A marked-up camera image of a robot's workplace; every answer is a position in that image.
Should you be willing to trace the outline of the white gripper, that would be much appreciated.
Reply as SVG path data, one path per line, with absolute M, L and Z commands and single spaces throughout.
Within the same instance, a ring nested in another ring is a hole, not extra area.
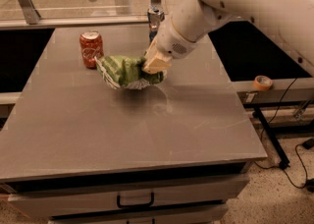
M 196 34 L 189 38 L 189 33 L 184 34 L 176 27 L 173 16 L 167 16 L 144 54 L 141 70 L 150 75 L 167 71 L 172 66 L 172 57 L 185 58 L 196 48 L 200 38 Z

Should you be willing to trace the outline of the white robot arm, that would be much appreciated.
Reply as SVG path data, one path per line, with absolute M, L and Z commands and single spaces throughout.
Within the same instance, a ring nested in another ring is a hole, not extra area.
M 142 70 L 168 70 L 208 32 L 240 17 L 258 28 L 306 72 L 314 70 L 314 0 L 183 0 L 160 24 Z

